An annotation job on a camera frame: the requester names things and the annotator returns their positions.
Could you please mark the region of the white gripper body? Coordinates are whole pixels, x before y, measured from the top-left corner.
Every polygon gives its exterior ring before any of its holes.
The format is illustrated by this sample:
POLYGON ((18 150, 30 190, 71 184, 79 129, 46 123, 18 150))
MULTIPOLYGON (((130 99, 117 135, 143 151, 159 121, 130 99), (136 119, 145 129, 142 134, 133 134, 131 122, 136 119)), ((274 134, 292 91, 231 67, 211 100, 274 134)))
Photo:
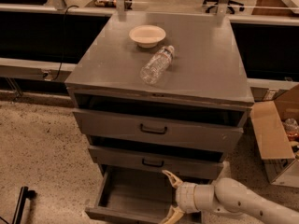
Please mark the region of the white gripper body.
POLYGON ((176 202, 178 207, 186 214, 197 213, 194 196, 196 184, 183 182, 176 190, 176 202))

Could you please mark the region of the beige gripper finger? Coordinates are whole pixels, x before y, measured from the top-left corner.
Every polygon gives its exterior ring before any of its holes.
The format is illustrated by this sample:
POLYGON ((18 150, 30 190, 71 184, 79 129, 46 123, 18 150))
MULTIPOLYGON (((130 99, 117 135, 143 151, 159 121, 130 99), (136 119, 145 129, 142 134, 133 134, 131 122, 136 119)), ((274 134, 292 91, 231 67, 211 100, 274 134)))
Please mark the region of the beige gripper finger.
POLYGON ((184 212, 177 206, 170 206, 167 216, 159 224, 176 224, 182 217, 184 212))
POLYGON ((169 182, 174 189, 177 189, 183 183, 179 177, 168 170, 162 170, 162 173, 168 177, 169 182))

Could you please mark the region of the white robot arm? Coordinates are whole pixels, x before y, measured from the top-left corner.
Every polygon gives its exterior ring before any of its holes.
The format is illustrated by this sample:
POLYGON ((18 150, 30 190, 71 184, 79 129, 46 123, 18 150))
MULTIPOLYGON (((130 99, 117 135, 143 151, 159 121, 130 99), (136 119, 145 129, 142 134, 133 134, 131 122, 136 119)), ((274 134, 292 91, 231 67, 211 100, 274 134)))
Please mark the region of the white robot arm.
POLYGON ((224 177, 214 185, 184 182, 167 170, 162 173, 175 191, 176 206, 171 205, 159 224, 176 224, 185 214, 207 211, 216 216, 242 217, 248 215, 263 224, 299 224, 299 213, 271 202, 240 182, 224 177))

